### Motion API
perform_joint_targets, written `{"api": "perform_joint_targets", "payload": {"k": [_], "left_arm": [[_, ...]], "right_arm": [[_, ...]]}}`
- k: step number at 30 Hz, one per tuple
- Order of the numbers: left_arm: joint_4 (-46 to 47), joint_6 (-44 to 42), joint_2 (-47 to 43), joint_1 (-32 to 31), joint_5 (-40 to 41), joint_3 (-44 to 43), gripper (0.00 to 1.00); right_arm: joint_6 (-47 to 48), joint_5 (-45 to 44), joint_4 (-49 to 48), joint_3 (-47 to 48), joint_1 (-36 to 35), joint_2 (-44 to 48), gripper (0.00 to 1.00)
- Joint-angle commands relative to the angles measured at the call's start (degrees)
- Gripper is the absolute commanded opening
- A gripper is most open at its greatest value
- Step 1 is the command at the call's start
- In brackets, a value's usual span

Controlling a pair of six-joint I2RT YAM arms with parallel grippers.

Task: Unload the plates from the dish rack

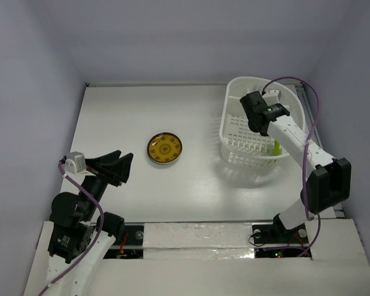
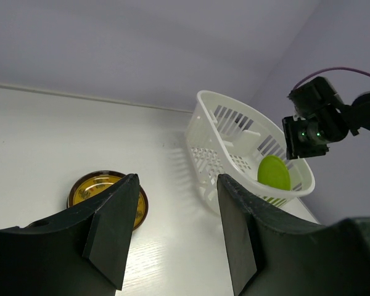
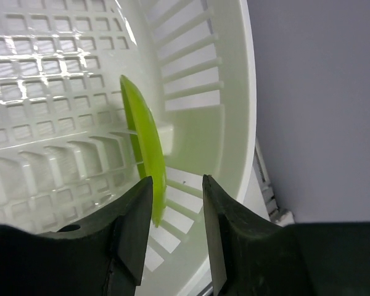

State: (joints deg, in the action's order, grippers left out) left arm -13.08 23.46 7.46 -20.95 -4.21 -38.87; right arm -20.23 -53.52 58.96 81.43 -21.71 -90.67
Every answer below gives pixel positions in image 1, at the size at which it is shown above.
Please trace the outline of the brown and yellow patterned plate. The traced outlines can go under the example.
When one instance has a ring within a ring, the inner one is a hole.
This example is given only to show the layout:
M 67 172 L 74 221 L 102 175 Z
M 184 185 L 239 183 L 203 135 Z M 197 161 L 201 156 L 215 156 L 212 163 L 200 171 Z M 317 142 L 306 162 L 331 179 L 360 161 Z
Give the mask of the brown and yellow patterned plate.
M 180 138 L 169 132 L 154 135 L 147 144 L 148 158 L 158 165 L 170 165 L 177 161 L 183 152 Z

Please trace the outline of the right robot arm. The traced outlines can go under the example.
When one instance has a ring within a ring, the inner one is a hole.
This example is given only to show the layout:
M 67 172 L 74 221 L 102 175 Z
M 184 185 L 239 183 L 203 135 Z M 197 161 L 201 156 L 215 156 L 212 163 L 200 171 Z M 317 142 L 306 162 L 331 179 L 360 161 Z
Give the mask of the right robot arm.
M 294 229 L 349 198 L 352 166 L 308 139 L 282 104 L 268 105 L 258 91 L 246 94 L 240 103 L 249 129 L 276 140 L 302 169 L 299 199 L 273 218 L 269 231 L 277 241 L 285 242 Z

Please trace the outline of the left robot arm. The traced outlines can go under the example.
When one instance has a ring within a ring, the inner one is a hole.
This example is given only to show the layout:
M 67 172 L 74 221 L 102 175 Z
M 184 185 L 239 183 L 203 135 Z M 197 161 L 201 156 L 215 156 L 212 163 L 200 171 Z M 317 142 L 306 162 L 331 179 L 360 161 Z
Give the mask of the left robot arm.
M 71 152 L 59 160 L 60 174 L 78 193 L 61 192 L 51 203 L 53 230 L 40 295 L 86 295 L 109 248 L 127 241 L 124 218 L 104 211 L 100 201 L 107 186 L 128 181 L 133 157 L 115 150 L 96 158 Z

